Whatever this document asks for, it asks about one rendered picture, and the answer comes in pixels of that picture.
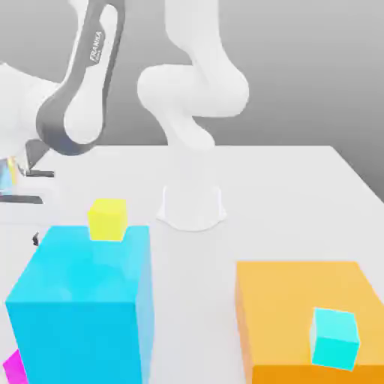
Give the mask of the small cyan cube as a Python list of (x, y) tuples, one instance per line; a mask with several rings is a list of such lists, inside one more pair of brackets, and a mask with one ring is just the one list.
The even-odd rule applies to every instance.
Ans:
[(309, 338), (312, 365), (353, 371), (360, 347), (354, 313), (315, 307)]

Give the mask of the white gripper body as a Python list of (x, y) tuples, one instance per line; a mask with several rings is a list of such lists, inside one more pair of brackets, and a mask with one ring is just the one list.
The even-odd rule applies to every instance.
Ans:
[(59, 203), (55, 187), (0, 190), (0, 224), (52, 224), (60, 215)]

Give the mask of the small magenta cube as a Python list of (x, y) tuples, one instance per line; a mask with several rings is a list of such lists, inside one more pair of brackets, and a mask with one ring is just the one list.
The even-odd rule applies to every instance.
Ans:
[(18, 349), (3, 363), (3, 368), (8, 384), (29, 384)]

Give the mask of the large orange box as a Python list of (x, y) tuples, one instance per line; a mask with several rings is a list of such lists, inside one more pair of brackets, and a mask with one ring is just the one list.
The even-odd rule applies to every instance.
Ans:
[[(355, 314), (353, 370), (311, 363), (314, 308)], [(384, 304), (357, 262), (240, 261), (235, 311), (246, 384), (384, 384)]]

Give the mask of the small yellow cube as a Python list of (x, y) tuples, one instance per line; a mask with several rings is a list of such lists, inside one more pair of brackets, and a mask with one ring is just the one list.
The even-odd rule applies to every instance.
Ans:
[(120, 242), (128, 227), (127, 203), (124, 199), (96, 199), (88, 210), (91, 240)]

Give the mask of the large blue box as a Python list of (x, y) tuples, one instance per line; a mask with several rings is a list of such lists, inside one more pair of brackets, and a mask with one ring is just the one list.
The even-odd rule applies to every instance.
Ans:
[(150, 232), (94, 241), (53, 226), (6, 299), (28, 384), (149, 384), (154, 340)]

